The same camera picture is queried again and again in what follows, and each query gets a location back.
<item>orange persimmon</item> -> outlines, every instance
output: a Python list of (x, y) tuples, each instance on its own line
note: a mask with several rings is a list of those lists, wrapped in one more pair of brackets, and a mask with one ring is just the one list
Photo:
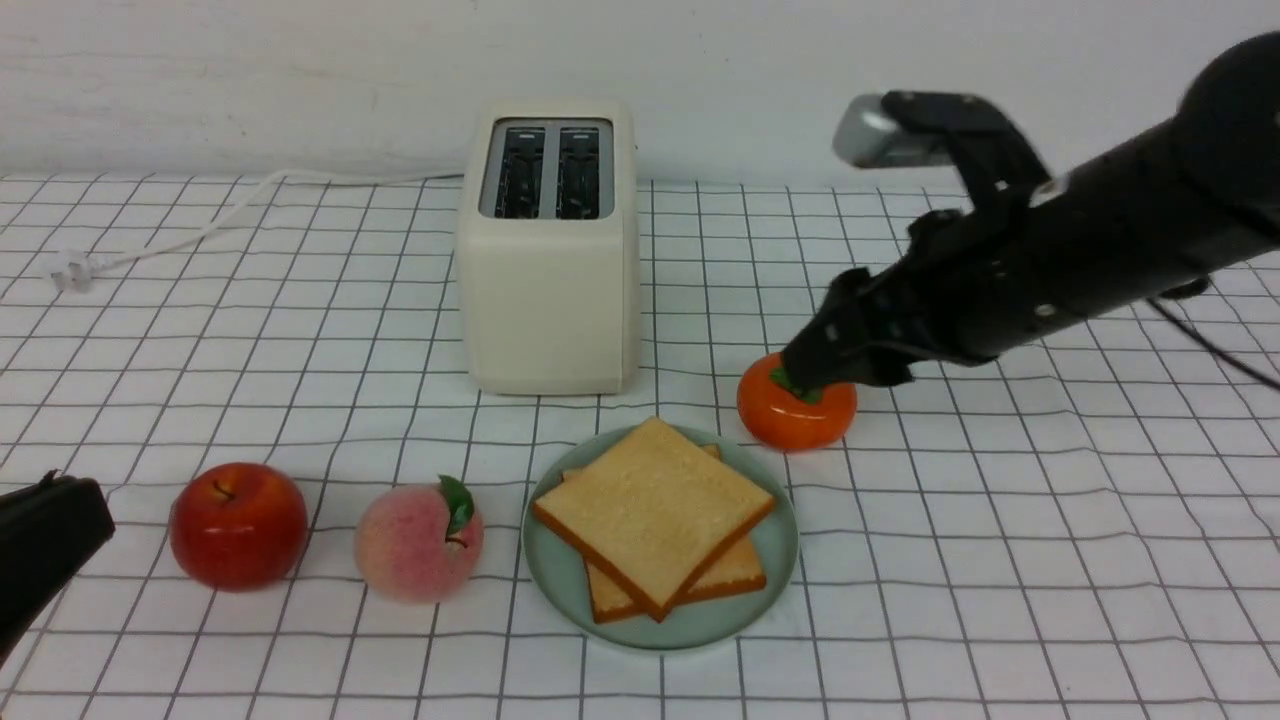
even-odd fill
[(858, 391), (850, 383), (797, 393), (777, 352), (751, 364), (737, 383), (737, 416), (755, 439), (783, 452), (835, 443), (856, 411)]

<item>fake fruit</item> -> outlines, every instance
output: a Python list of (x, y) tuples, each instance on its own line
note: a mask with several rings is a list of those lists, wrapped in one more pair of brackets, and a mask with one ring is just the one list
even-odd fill
[(742, 424), (755, 439), (783, 452), (835, 443), (856, 411), (858, 391), (849, 383), (797, 393), (777, 352), (753, 363), (737, 383)]
[(484, 518), (462, 482), (393, 488), (356, 525), (356, 568), (369, 588), (404, 605), (440, 602), (461, 588), (484, 550)]
[(244, 592), (284, 578), (302, 556), (307, 506), (293, 480), (256, 462), (228, 462), (192, 479), (169, 511), (169, 547), (184, 573)]

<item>persimmon stem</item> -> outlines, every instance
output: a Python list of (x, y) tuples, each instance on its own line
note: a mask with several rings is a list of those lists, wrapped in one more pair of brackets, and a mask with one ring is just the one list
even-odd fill
[(773, 372), (769, 373), (769, 379), (805, 405), (817, 405), (822, 402), (822, 389), (797, 389), (795, 384), (791, 383), (791, 378), (787, 377), (787, 372), (783, 368), (774, 368)]

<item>light green plate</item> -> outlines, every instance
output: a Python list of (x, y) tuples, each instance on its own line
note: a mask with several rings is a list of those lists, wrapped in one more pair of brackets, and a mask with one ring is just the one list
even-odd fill
[(521, 528), (525, 564), (547, 600), (568, 621), (599, 639), (639, 651), (672, 652), (712, 644), (741, 633), (778, 600), (795, 570), (800, 550), (795, 509), (786, 489), (746, 450), (703, 430), (676, 425), (696, 445), (718, 445), (721, 460), (777, 500), (773, 512), (751, 530), (751, 541), (768, 577), (764, 589), (676, 607), (662, 623), (648, 616), (596, 624), (582, 556), (531, 512), (532, 501), (561, 482), (561, 473), (584, 468), (632, 428), (599, 434), (564, 454), (534, 488)]

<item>black robotic arm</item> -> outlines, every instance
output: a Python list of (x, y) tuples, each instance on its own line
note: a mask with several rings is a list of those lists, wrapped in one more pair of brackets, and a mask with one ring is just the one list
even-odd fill
[(920, 360), (980, 365), (1280, 249), (1280, 32), (1225, 51), (1174, 117), (1057, 178), (973, 95), (855, 99), (833, 145), (859, 168), (955, 165), (973, 211), (928, 213), (888, 269), (840, 274), (782, 351), (791, 383), (891, 387)]

